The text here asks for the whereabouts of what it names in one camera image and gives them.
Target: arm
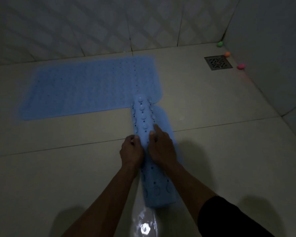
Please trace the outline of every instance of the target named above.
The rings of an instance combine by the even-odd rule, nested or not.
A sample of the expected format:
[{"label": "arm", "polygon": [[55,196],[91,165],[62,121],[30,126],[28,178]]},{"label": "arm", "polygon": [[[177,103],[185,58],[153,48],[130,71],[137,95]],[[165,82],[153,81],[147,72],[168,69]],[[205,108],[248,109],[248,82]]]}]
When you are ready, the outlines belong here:
[{"label": "arm", "polygon": [[172,180],[203,237],[228,234],[272,237],[271,233],[242,213],[238,207],[219,197],[190,175],[177,162],[169,135],[157,125],[154,127],[156,133],[149,133],[149,154]]},{"label": "arm", "polygon": [[144,158],[139,136],[130,135],[120,150],[122,167],[95,202],[62,237],[114,235],[130,187]]}]

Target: pink egg-shaped object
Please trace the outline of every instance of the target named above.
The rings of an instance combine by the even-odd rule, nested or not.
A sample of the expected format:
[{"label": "pink egg-shaped object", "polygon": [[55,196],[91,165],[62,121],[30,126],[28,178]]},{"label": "pink egg-shaped object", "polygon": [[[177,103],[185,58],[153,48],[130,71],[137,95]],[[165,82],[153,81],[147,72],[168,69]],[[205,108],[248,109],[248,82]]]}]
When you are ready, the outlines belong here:
[{"label": "pink egg-shaped object", "polygon": [[237,66],[239,70],[243,70],[246,67],[246,64],[240,64]]}]

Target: square drain grate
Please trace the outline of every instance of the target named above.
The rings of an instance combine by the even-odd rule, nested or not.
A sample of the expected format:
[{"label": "square drain grate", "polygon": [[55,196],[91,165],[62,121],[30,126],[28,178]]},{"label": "square drain grate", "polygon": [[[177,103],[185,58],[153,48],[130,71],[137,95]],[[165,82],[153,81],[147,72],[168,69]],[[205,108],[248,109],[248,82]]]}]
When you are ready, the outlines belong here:
[{"label": "square drain grate", "polygon": [[204,58],[212,71],[232,68],[232,65],[230,65],[226,57],[223,55],[208,56]]}]

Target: hand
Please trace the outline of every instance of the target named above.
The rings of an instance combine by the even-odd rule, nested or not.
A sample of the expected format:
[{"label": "hand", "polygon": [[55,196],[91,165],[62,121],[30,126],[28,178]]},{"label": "hand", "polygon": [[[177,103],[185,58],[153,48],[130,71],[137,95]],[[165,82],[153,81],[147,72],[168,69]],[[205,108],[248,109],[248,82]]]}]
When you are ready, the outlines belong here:
[{"label": "hand", "polygon": [[124,140],[120,150],[122,167],[130,167],[136,176],[144,159],[144,149],[138,135],[129,135]]},{"label": "hand", "polygon": [[156,133],[150,131],[148,151],[152,160],[163,169],[177,163],[176,152],[167,132],[154,125]]}]

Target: person's left hand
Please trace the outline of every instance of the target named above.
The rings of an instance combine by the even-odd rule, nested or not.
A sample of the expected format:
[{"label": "person's left hand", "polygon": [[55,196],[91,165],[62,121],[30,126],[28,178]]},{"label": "person's left hand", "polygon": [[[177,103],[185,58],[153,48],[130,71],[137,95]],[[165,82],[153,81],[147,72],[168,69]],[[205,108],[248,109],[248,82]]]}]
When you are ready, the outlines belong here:
[{"label": "person's left hand", "polygon": [[138,135],[129,135],[126,137],[120,150],[122,167],[130,167],[137,175],[138,169],[144,159],[144,149],[141,146]]}]

